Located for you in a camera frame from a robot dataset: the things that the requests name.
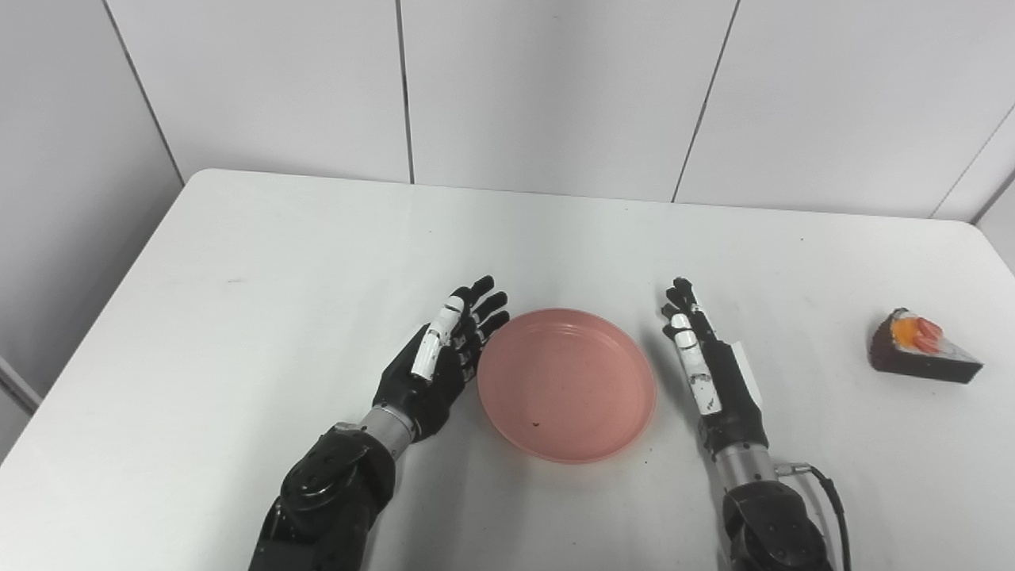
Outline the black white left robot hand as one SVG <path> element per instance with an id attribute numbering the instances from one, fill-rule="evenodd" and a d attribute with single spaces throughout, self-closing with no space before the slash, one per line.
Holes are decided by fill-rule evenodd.
<path id="1" fill-rule="evenodd" d="M 492 275 L 455 289 L 381 373 L 374 406 L 408 420 L 413 441 L 434 436 L 477 378 L 487 343 L 507 322 L 507 293 L 496 290 Z"/>

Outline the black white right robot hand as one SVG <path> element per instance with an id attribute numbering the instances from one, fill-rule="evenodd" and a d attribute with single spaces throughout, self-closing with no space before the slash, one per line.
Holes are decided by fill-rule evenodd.
<path id="1" fill-rule="evenodd" d="M 699 433 L 710 458 L 735 447 L 769 446 L 761 409 L 732 344 L 721 340 L 686 278 L 665 293 L 664 336 L 673 344 L 699 412 Z"/>

